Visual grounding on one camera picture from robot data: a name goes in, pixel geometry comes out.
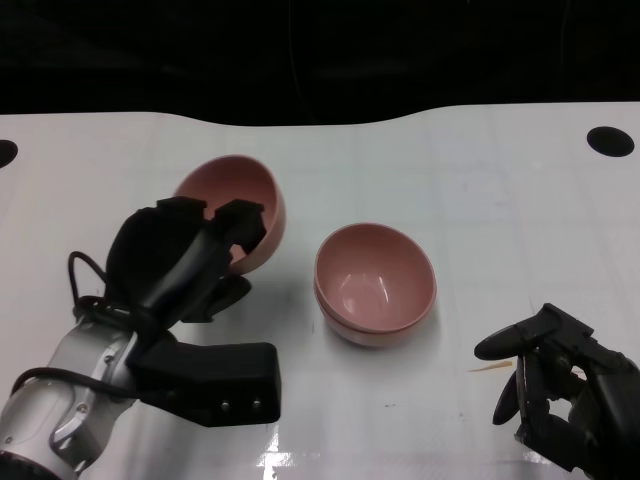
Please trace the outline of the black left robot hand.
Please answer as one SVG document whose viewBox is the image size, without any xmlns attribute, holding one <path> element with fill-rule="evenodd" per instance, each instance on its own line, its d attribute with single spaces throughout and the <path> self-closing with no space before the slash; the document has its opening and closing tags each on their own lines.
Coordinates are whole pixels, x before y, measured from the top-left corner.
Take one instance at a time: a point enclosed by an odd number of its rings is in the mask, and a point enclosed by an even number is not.
<svg viewBox="0 0 640 480">
<path fill-rule="evenodd" d="M 234 246 L 252 253 L 266 236 L 264 205 L 233 199 L 205 217 L 207 203 L 159 200 L 118 232 L 106 262 L 106 296 L 149 314 L 162 327 L 208 323 L 251 290 L 231 269 Z"/>
</svg>

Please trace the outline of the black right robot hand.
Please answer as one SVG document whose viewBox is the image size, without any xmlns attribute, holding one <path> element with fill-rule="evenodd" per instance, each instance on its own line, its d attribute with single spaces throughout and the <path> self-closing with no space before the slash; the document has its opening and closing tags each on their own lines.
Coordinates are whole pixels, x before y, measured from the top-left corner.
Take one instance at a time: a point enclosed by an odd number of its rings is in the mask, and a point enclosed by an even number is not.
<svg viewBox="0 0 640 480">
<path fill-rule="evenodd" d="M 514 357 L 493 422 L 520 418 L 516 440 L 590 479 L 639 476 L 639 369 L 602 346 L 591 327 L 546 303 L 474 349 L 480 360 Z"/>
</svg>

